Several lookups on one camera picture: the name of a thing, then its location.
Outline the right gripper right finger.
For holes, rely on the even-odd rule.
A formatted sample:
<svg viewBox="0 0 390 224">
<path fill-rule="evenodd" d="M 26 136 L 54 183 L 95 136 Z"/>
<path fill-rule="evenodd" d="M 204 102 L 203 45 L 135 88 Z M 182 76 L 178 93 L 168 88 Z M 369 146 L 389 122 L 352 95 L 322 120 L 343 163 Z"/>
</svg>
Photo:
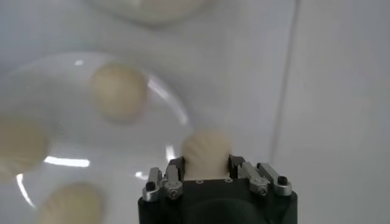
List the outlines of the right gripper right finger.
<svg viewBox="0 0 390 224">
<path fill-rule="evenodd" d="M 269 188 L 274 194 L 287 197 L 292 194 L 292 185 L 286 176 L 279 175 L 268 163 L 253 166 L 241 156 L 229 156 L 228 169 L 231 179 L 246 179 L 251 192 L 266 196 Z"/>
</svg>

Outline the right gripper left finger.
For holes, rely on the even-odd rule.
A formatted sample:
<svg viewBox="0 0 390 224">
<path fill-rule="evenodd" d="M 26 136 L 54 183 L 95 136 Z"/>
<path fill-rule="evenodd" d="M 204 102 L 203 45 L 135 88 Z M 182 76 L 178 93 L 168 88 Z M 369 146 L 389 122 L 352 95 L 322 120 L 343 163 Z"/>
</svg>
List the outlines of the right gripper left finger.
<svg viewBox="0 0 390 224">
<path fill-rule="evenodd" d="M 170 200 L 176 200 L 183 194 L 185 174 L 185 160 L 181 156 L 171 159 L 163 173 L 158 167 L 149 171 L 147 183 L 142 190 L 142 199 L 146 202 L 155 202 L 161 195 Z"/>
</svg>

